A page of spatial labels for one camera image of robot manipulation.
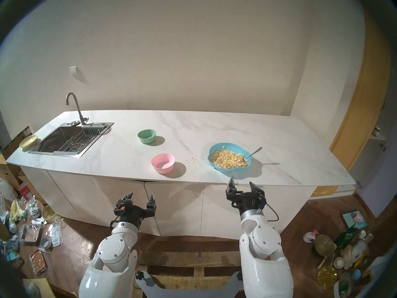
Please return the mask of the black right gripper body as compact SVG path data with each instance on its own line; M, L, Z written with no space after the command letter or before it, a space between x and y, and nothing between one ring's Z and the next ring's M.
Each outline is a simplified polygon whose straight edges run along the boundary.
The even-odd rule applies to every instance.
M231 206L239 210L240 215L249 210L260 213L267 205L265 192L256 190L250 192L226 191L226 199L231 202Z

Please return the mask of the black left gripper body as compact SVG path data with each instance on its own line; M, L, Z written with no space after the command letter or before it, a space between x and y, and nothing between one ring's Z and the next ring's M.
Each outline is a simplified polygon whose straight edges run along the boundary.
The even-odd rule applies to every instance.
M114 209L116 218L113 223L133 224L139 230L142 221L154 217L156 213L156 208L148 208L148 203L146 207L146 209L143 209L131 202L123 203L122 199L119 199Z

